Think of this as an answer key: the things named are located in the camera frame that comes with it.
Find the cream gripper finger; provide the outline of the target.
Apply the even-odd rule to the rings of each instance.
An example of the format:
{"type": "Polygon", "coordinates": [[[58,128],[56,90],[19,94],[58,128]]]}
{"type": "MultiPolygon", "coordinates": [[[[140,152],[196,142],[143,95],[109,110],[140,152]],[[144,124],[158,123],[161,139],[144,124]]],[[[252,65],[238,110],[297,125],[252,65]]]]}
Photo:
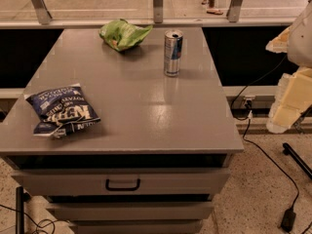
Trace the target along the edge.
{"type": "Polygon", "coordinates": [[[293,74],[284,73],[279,80],[266,128],[281,134],[288,130],[312,105],[312,69],[300,67],[293,74]]]}
{"type": "Polygon", "coordinates": [[[268,42],[265,50],[276,54],[285,53],[288,50],[289,35],[290,28],[287,27],[277,37],[268,42]]]}

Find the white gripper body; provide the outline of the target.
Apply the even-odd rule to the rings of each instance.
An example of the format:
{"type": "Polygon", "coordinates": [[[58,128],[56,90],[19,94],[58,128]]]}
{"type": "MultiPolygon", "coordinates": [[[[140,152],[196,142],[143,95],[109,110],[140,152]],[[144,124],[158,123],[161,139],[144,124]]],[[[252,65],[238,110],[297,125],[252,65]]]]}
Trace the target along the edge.
{"type": "Polygon", "coordinates": [[[299,66],[312,67],[312,1],[291,26],[288,60],[299,66]]]}

